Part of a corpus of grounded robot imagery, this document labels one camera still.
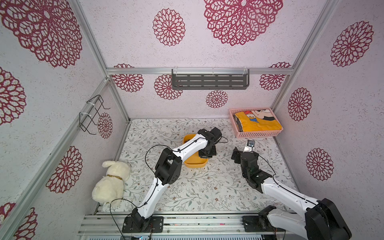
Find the pink plastic basket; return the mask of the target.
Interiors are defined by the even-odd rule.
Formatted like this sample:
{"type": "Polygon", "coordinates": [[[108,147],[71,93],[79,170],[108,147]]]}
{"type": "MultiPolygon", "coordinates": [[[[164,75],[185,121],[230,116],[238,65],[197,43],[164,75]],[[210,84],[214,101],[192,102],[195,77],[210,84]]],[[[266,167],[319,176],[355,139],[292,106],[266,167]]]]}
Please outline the pink plastic basket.
{"type": "Polygon", "coordinates": [[[276,137],[284,128],[270,108],[240,108],[229,110],[236,138],[276,137]]]}

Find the yellow cartoon folded shirt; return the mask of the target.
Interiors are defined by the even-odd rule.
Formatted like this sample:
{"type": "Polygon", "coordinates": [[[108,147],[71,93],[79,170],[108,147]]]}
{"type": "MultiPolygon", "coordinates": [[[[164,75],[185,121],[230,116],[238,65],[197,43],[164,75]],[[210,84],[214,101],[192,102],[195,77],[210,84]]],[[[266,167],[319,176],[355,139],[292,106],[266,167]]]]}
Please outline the yellow cartoon folded shirt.
{"type": "Polygon", "coordinates": [[[240,132],[277,131],[282,125],[268,109],[242,111],[234,114],[240,132]]]}

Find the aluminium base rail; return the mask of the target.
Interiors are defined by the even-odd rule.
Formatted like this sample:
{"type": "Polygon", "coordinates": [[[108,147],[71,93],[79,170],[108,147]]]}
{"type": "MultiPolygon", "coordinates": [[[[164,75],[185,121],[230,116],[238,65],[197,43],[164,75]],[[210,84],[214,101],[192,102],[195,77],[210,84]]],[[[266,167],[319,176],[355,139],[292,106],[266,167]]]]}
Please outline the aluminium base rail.
{"type": "MultiPolygon", "coordinates": [[[[247,235],[243,217],[256,217],[257,213],[218,214],[155,214],[162,218],[163,231],[154,236],[164,235],[247,235]]],[[[123,228],[127,215],[86,215],[80,224],[80,236],[117,236],[123,228]]]]}

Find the white plush toy dog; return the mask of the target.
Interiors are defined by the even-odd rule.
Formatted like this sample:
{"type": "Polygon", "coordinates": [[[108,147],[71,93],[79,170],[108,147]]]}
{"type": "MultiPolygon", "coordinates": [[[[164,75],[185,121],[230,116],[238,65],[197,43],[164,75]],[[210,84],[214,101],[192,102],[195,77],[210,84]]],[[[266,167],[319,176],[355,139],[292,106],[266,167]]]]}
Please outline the white plush toy dog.
{"type": "Polygon", "coordinates": [[[105,161],[103,168],[107,168],[107,173],[95,185],[92,191],[92,199],[98,203],[110,203],[112,208],[117,208],[121,204],[125,182],[131,175],[131,166],[120,161],[105,161]]]}

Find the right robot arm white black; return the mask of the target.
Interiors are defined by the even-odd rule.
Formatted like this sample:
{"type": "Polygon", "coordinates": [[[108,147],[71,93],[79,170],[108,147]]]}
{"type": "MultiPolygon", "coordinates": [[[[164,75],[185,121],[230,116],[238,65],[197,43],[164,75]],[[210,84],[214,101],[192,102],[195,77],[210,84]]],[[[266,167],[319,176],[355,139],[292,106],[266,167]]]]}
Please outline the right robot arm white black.
{"type": "Polygon", "coordinates": [[[246,146],[235,148],[232,159],[241,166],[242,176],[250,187],[288,206],[292,213],[267,206],[257,216],[244,216],[246,232],[285,230],[306,240],[349,240],[352,232],[337,206],[329,199],[317,200],[283,184],[259,168],[260,155],[246,146]]]}

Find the yellow plastic storage box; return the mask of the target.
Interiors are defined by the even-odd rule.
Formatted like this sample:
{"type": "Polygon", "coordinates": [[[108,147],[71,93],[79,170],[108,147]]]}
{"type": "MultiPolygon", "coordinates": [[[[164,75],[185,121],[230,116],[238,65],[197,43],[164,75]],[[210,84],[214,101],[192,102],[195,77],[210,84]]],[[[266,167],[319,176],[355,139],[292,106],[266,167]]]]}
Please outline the yellow plastic storage box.
{"type": "MultiPolygon", "coordinates": [[[[189,140],[191,140],[195,134],[186,135],[183,139],[183,143],[185,144],[189,140]]],[[[184,161],[184,164],[188,168],[203,168],[206,166],[208,159],[203,159],[199,157],[199,152],[194,153],[191,157],[184,161]]]]}

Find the grey wall shelf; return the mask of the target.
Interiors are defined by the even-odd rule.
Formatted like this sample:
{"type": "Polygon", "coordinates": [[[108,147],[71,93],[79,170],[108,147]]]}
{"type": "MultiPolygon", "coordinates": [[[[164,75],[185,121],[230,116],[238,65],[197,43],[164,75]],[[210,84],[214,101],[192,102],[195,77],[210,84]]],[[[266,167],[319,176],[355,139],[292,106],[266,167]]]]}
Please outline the grey wall shelf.
{"type": "Polygon", "coordinates": [[[242,74],[177,74],[172,70],[174,90],[246,90],[250,85],[248,73],[242,74]]]}

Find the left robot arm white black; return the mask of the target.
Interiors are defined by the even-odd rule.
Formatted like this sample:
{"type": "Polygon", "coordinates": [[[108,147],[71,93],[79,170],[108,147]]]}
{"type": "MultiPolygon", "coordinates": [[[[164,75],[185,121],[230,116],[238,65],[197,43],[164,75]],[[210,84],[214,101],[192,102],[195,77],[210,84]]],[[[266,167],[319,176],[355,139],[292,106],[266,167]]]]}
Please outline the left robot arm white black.
{"type": "Polygon", "coordinates": [[[222,138],[221,130],[213,128],[208,131],[201,129],[183,145],[171,149],[163,149],[154,170],[154,180],[142,203],[132,210],[125,218],[122,233],[160,233],[160,221],[152,220],[156,205],[165,190],[175,183],[181,175],[184,162],[198,153],[200,157],[208,158],[216,155],[216,144],[222,138]]]}

